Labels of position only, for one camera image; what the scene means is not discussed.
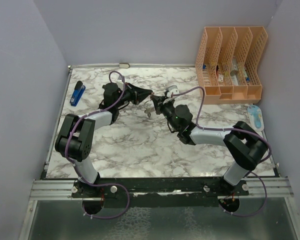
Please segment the silver keyring with clips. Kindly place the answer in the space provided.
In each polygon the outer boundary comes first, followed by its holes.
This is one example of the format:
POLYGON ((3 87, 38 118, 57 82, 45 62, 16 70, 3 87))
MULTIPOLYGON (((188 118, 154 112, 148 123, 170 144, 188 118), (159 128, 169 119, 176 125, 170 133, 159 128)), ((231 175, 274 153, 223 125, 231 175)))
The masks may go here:
POLYGON ((147 100, 144 103, 145 110, 144 113, 147 115, 148 119, 151 119, 152 113, 155 112, 155 107, 152 100, 147 100))

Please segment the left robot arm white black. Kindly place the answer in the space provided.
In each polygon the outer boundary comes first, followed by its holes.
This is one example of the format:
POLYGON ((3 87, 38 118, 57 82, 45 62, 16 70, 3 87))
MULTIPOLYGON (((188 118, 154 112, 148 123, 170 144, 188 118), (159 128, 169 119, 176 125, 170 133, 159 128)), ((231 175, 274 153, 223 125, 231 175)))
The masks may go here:
POLYGON ((78 180, 84 183, 84 193, 91 198, 96 197, 101 190, 97 182, 100 175, 89 157, 94 132, 115 123, 120 110, 130 103, 138 105, 153 93, 150 89, 123 82, 110 82, 102 88, 103 100, 99 109, 81 117, 67 114, 55 141, 55 150, 72 164, 78 180))

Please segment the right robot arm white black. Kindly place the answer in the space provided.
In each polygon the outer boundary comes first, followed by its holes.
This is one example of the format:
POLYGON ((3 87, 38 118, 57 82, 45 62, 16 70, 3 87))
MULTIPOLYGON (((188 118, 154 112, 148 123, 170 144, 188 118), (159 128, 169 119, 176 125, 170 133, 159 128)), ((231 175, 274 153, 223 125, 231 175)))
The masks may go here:
POLYGON ((193 122, 186 104, 174 106, 174 101, 165 96, 150 97, 156 114, 162 114, 171 133, 177 133, 185 145, 216 145, 226 147, 234 162, 225 172, 219 189, 230 196, 238 189, 238 183, 252 172, 270 150, 265 139, 257 134, 247 123, 238 121, 230 128, 199 127, 193 122))

